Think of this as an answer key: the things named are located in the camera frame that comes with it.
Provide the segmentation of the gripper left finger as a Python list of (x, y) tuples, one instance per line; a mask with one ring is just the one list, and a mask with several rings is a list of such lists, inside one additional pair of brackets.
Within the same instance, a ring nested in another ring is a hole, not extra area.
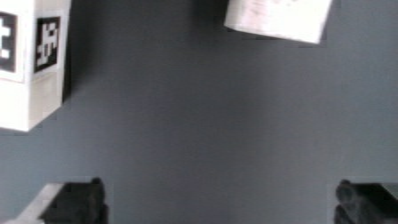
[(99, 178), (67, 182), (39, 216), (44, 224), (108, 224), (105, 185)]

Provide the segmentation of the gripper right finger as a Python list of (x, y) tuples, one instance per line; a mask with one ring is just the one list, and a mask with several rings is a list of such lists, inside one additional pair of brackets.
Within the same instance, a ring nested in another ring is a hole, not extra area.
[(339, 182), (334, 224), (398, 224), (398, 183)]

